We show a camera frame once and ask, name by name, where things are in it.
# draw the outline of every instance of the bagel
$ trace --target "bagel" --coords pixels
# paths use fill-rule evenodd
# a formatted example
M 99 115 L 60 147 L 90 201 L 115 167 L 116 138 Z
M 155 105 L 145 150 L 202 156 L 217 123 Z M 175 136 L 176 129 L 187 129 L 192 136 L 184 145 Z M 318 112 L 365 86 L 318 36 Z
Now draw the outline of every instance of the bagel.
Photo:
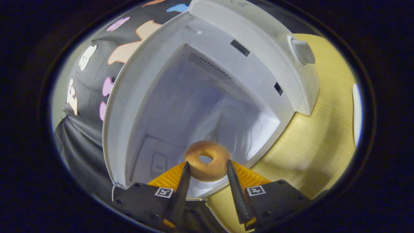
M 204 155 L 212 159 L 203 163 L 199 156 Z M 211 182 L 227 175 L 227 163 L 230 159 L 228 149 L 212 141 L 198 141 L 191 144 L 184 153 L 184 160 L 190 164 L 190 174 L 201 181 Z

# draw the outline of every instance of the white object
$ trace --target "white object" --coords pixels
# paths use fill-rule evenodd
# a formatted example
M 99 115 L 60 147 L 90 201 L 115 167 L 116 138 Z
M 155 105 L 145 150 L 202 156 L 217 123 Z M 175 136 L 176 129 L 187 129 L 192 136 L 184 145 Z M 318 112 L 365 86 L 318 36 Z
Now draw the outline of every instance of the white object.
M 293 49 L 295 50 L 295 55 L 302 64 L 315 64 L 315 56 L 306 41 L 300 41 L 292 38 L 291 42 Z
M 89 63 L 89 59 L 95 53 L 97 47 L 98 47 L 97 45 L 95 45 L 95 46 L 89 46 L 85 50 L 85 52 L 82 54 L 82 57 L 79 60 L 80 70 L 84 70 L 86 68 L 86 66 Z
M 117 187 L 148 183 L 200 140 L 224 145 L 232 160 L 251 167 L 295 111 L 311 113 L 319 83 L 314 67 L 296 56 L 293 34 L 253 4 L 232 2 L 193 0 L 122 68 L 103 124 L 105 162 Z M 227 184 L 227 177 L 191 178 L 188 197 Z
M 354 97 L 354 140 L 355 146 L 358 146 L 359 137 L 361 136 L 362 104 L 357 84 L 352 86 L 352 95 Z

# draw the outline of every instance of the yellow table surface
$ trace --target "yellow table surface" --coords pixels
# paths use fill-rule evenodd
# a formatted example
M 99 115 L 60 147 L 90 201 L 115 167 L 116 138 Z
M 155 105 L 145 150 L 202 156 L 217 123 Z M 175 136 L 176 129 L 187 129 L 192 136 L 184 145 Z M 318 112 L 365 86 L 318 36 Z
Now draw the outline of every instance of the yellow table surface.
M 284 179 L 313 199 L 338 180 L 355 152 L 355 78 L 325 38 L 295 36 L 307 41 L 315 54 L 319 94 L 311 115 L 295 113 L 279 139 L 251 169 L 271 181 Z M 244 225 L 238 223 L 229 186 L 208 197 L 207 203 L 229 231 L 245 232 Z

